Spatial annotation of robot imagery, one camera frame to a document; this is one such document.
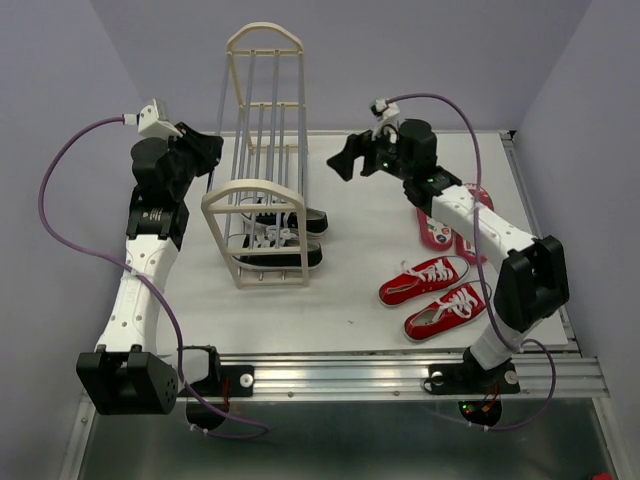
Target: white rubber sole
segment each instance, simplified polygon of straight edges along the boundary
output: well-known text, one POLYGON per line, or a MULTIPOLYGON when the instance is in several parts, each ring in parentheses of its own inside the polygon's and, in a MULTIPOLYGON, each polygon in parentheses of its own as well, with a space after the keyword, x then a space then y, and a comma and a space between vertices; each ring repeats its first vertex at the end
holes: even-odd
MULTIPOLYGON (((235 263, 238 267, 240 268, 244 268, 245 270, 249 270, 252 272, 261 272, 261 273, 268 273, 268 272, 300 272, 302 271, 302 267, 261 267, 259 265, 252 265, 249 263, 243 263, 240 260, 238 260, 235 257, 231 257, 231 260, 233 261, 233 263, 235 263)), ((322 264, 322 261, 320 261, 320 263, 318 265, 315 266, 309 266, 309 271, 313 271, 316 268, 318 268, 320 265, 322 264)))
POLYGON ((411 300, 413 300, 413 299, 415 299, 415 298, 428 297, 428 296, 433 295, 433 294, 435 294, 435 293, 447 292, 447 291, 449 291, 449 290, 453 290, 453 289, 454 289, 454 288, 456 288, 456 287, 459 287, 459 286, 460 286, 460 285, 462 285, 463 283, 468 283, 468 282, 466 282, 466 281, 465 281, 465 277, 467 276, 467 273, 469 273, 469 271, 470 271, 470 270, 471 270, 471 266, 469 266, 469 268, 467 268, 467 271, 466 271, 466 272, 464 272, 464 275, 462 275, 462 277, 460 278, 460 280, 458 280, 456 283, 452 283, 452 284, 451 284, 451 285, 449 285, 448 287, 445 287, 445 288, 443 288, 443 289, 441 289, 441 290, 432 290, 432 291, 430 291, 430 292, 421 293, 420 295, 416 295, 415 297, 411 297, 410 299, 405 300, 405 301, 404 301, 404 302, 402 302, 402 303, 398 303, 397 305, 388 305, 388 304, 384 303, 384 302, 382 301, 382 298, 380 298, 380 289, 378 289, 378 294, 376 294, 376 297, 378 297, 378 300, 380 301, 380 303, 381 303, 384 307, 386 307, 386 308, 390 308, 390 309, 398 308, 398 307, 401 307, 402 305, 406 305, 408 302, 410 302, 411 300))
MULTIPOLYGON (((473 282, 479 282, 479 281, 480 280, 471 280, 471 282, 463 282, 463 283, 473 283, 473 282)), ((492 299, 493 299, 493 291, 492 291, 491 287, 489 287, 489 300, 492 300, 492 299)), ((451 331, 456 330, 456 329, 461 328, 461 327, 466 327, 470 323, 475 322, 478 318, 480 318, 486 312, 487 312, 487 307, 485 306, 484 310, 482 312, 480 312, 480 314, 478 314, 475 318, 472 318, 468 322, 465 322, 465 323, 463 323, 461 325, 458 325, 457 327, 452 327, 449 330, 445 330, 444 332, 436 333, 435 335, 431 335, 429 338, 425 338, 423 340, 418 340, 418 339, 415 339, 413 337, 410 337, 409 334, 407 333, 407 331, 404 329, 404 322, 402 323, 402 331, 404 332, 404 336, 407 337, 407 340, 409 340, 412 343, 416 343, 417 344, 417 343, 427 342, 427 341, 431 340, 432 338, 439 337, 440 335, 444 335, 447 332, 451 332, 451 331)))

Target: wire shoe rack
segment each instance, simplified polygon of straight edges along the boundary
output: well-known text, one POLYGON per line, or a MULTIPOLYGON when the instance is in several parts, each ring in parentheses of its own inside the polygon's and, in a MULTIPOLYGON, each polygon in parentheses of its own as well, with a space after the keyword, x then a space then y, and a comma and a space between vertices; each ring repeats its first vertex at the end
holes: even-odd
POLYGON ((281 26, 267 22, 245 25, 229 39, 218 106, 218 134, 229 77, 238 104, 231 178, 214 188, 213 174, 210 175, 202 212, 238 288, 308 285, 308 144, 302 42, 281 26), (247 38, 261 38, 264 42, 266 36, 284 41, 287 46, 240 46, 247 38), (285 242, 291 232, 286 224, 283 226, 283 219, 294 213, 297 238, 295 242, 285 242), (268 228, 270 236, 262 237, 267 240, 266 245, 261 241, 263 225, 256 221, 260 215, 276 217, 273 228, 268 228), (261 271, 238 264, 240 257, 292 254, 300 255, 299 266, 293 268, 261 271))

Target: black shoe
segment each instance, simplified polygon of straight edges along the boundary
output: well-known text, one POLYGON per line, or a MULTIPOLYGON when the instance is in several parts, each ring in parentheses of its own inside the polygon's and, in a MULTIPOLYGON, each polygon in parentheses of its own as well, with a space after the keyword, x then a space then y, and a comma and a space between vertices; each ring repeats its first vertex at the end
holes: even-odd
MULTIPOLYGON (((265 247, 274 247, 275 227, 269 227, 267 231, 270 233, 267 237, 256 235, 253 248, 260 249, 265 247)), ((250 244, 250 235, 244 235, 242 246, 248 248, 250 244)), ((297 235, 292 235, 288 229, 280 230, 280 246, 282 247, 298 247, 300 239, 297 235)), ((280 270, 300 270, 302 268, 302 257, 298 253, 283 253, 280 255, 242 255, 233 257, 238 266, 247 270, 256 270, 261 272, 280 271, 280 270)), ((307 241, 307 263, 309 270, 316 268, 322 261, 322 249, 317 242, 307 241)))
MULTIPOLYGON (((243 199, 242 201, 251 200, 250 197, 243 199)), ((263 203, 264 198, 260 197, 258 203, 263 203)), ((290 213, 288 216, 280 214, 280 226, 282 228, 289 228, 293 232, 298 232, 298 216, 296 212, 290 213)), ((251 215, 242 214, 242 219, 251 224, 251 215)), ((276 225, 276 213, 259 213, 256 215, 256 227, 266 228, 276 225)), ((307 208, 307 236, 308 237, 321 237, 325 234, 329 228, 329 222, 327 221, 327 214, 322 210, 316 210, 315 208, 307 208)))

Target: screw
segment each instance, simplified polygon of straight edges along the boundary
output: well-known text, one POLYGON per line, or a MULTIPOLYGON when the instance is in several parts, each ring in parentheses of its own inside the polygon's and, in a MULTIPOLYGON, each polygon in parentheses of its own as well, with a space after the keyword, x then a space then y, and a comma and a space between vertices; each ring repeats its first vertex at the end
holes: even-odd
POLYGON ((518 383, 518 374, 513 370, 505 372, 504 379, 509 385, 515 385, 518 383))
POLYGON ((248 373, 241 375, 240 385, 242 385, 244 388, 249 388, 251 385, 253 385, 253 376, 248 373))

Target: lavender wall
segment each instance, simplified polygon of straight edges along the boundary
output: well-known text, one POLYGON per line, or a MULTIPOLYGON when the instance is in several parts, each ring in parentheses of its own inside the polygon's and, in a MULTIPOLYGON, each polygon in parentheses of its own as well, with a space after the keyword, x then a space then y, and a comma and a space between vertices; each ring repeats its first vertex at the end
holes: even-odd
POLYGON ((593 2, 516 136, 544 232, 566 248, 571 322, 640 454, 640 3, 593 2))
MULTIPOLYGON (((425 90, 451 96, 478 128, 495 129, 520 124, 589 0, 92 4, 141 96, 165 99, 172 118, 200 128, 213 127, 227 39, 246 23, 270 21, 304 43, 312 129, 366 128, 373 99, 425 90)), ((435 102, 402 108, 438 128, 463 128, 435 102)))
MULTIPOLYGON (((91 5, 0 2, 0 478, 57 478, 78 407, 78 352, 91 349, 119 272, 41 228, 41 177, 84 125, 135 113, 137 92, 91 5)), ((54 174, 48 211, 78 242, 118 253, 132 187, 122 126, 96 131, 54 174)))

